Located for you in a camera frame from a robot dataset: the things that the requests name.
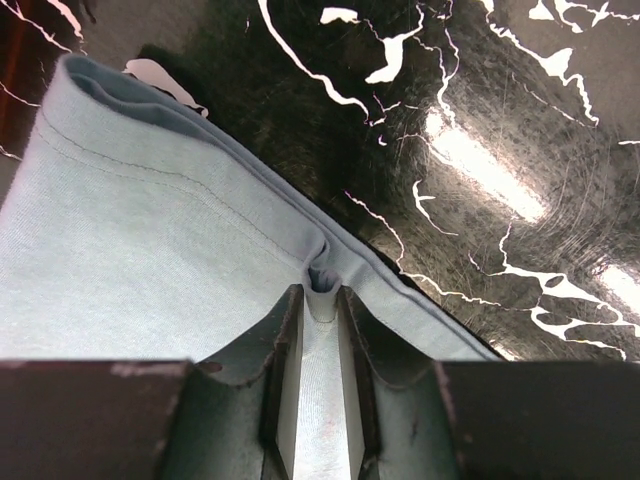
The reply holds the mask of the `grey-blue t shirt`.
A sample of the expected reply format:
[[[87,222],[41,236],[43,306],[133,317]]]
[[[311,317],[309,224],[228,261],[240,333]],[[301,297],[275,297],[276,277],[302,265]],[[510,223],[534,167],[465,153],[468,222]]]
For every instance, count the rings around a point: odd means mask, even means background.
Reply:
[[[202,360],[305,293],[298,479],[349,474],[338,290],[438,360],[492,352],[232,137],[83,55],[56,66],[1,209],[6,359]]]

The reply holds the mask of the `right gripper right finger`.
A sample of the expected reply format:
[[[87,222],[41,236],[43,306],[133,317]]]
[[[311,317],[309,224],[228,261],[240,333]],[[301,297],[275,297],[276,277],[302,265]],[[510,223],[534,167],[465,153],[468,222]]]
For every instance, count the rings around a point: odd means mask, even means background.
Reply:
[[[639,367],[437,361],[337,297],[354,479],[635,479]]]

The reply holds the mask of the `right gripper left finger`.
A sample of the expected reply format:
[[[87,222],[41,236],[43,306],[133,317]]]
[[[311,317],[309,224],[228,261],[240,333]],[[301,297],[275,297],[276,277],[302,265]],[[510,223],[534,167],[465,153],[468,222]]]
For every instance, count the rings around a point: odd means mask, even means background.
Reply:
[[[205,360],[5,361],[5,479],[289,479],[303,290]]]

